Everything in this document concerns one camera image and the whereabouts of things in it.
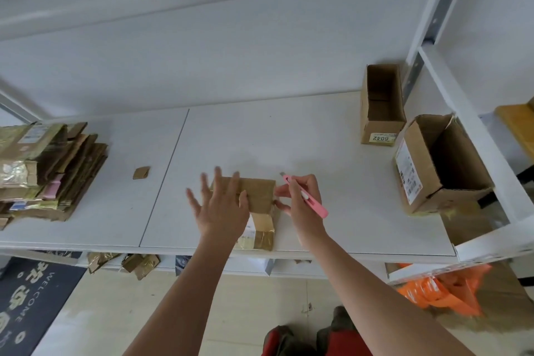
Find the floor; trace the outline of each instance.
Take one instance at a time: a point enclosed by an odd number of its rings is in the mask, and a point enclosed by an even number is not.
[[[174,280],[168,272],[152,272],[140,282],[114,271],[86,273],[33,356],[121,355]],[[325,280],[225,275],[200,354],[259,356],[269,329],[286,323],[314,341],[339,304]],[[534,347],[534,332],[453,333],[477,355],[513,356]]]

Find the welcome mat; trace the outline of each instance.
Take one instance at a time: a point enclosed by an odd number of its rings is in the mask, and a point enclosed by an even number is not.
[[[84,273],[83,267],[12,258],[0,280],[0,356],[30,356]]]

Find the left hand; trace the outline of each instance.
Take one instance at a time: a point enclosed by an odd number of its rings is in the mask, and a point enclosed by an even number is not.
[[[205,173],[200,175],[202,205],[198,203],[191,189],[187,189],[186,193],[193,214],[197,219],[201,237],[209,236],[218,241],[228,241],[234,245],[243,234],[249,218],[247,192],[241,192],[238,205],[236,193],[239,184],[239,172],[233,174],[226,192],[222,191],[221,179],[221,168],[217,166],[215,168],[213,194],[211,194],[208,188],[208,176]]]

